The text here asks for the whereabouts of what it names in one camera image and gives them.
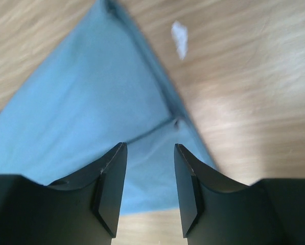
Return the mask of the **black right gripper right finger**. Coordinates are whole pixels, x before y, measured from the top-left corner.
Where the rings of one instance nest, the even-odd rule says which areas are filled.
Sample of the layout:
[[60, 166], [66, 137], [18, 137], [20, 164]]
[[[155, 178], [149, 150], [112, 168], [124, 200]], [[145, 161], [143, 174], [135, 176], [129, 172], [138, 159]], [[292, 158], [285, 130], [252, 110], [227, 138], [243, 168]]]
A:
[[305, 179], [237, 182], [176, 144], [174, 163], [188, 244], [305, 244]]

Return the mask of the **blue grey t shirt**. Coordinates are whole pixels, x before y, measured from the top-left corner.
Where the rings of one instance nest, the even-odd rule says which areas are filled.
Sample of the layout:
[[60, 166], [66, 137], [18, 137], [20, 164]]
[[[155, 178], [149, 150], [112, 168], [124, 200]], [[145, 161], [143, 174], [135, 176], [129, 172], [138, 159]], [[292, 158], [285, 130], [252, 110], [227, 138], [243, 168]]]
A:
[[142, 33], [97, 1], [0, 113], [0, 174], [47, 185], [128, 149], [121, 214], [178, 207], [174, 146], [214, 166]]

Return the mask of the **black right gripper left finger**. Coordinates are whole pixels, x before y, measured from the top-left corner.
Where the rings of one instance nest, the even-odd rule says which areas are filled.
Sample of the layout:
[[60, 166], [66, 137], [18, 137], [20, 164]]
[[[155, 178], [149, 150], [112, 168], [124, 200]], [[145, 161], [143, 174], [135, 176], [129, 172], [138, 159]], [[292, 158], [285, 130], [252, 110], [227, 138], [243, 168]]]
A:
[[47, 186], [0, 174], [0, 244], [111, 244], [126, 165], [127, 145], [118, 143]]

